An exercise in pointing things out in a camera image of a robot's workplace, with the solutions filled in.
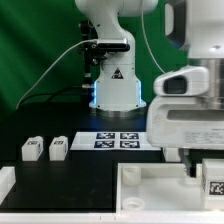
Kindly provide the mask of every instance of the small white cube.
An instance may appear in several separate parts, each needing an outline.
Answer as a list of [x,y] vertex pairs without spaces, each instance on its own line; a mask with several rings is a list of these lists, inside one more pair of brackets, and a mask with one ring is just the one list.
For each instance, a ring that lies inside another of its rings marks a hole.
[[64,161],[67,152],[68,152],[68,138],[64,136],[54,138],[49,148],[50,160]]
[[43,152],[43,138],[29,138],[22,147],[23,161],[37,161]]
[[180,162],[179,149],[178,148],[163,148],[163,154],[166,162]]
[[224,160],[204,159],[202,175],[203,208],[224,210]]

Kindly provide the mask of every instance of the black tabletop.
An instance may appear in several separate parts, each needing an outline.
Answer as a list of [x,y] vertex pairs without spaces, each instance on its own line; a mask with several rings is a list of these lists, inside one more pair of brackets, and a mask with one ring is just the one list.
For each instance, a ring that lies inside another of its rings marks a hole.
[[[51,162],[54,137],[77,131],[145,131],[146,116],[105,118],[80,103],[32,103],[0,124],[0,168],[14,166],[16,184],[0,212],[115,212],[117,165],[163,162],[160,151],[69,151],[65,161]],[[23,162],[21,147],[29,137],[44,138],[37,162]]]

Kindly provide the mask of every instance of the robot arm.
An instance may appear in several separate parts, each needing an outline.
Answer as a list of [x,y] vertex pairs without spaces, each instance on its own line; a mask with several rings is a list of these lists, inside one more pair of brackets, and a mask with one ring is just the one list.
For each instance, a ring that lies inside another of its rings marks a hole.
[[144,13],[153,11],[158,3],[158,0],[75,0],[75,3],[91,20],[99,38],[117,39],[127,35],[118,23],[118,16],[140,16],[141,1]]
[[118,16],[140,16],[141,3],[144,13],[151,12],[158,0],[75,0],[75,3],[96,29],[97,47],[107,52],[106,60],[100,64],[90,108],[103,116],[133,116],[146,103],[141,100],[141,83],[135,75],[135,39],[122,29]]

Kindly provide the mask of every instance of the green backdrop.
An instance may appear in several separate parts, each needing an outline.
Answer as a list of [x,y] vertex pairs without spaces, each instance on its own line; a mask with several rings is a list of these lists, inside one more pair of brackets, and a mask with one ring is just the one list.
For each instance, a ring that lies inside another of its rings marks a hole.
[[[163,4],[160,0],[156,10],[145,16],[145,26],[155,57],[170,71],[187,63],[187,53],[164,37]],[[15,110],[21,96],[67,48],[81,40],[78,23],[84,19],[74,0],[0,0],[0,119]],[[140,17],[121,18],[120,23],[136,38],[136,75],[143,83],[143,99],[149,102],[154,97],[153,81],[161,73],[148,54]],[[31,94],[82,84],[82,60],[74,50]]]

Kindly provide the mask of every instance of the small white block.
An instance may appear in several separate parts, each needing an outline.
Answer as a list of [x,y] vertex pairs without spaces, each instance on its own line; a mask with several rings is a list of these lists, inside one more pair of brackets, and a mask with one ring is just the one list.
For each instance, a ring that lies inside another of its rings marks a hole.
[[22,147],[23,161],[37,161],[43,152],[43,138],[29,138]]
[[68,152],[68,138],[64,136],[54,138],[49,148],[50,160],[64,161],[67,152]]
[[0,170],[0,205],[16,183],[15,168],[3,167]]
[[204,159],[202,175],[203,208],[224,210],[224,160]]
[[163,148],[163,154],[166,162],[180,162],[179,149],[178,148]]

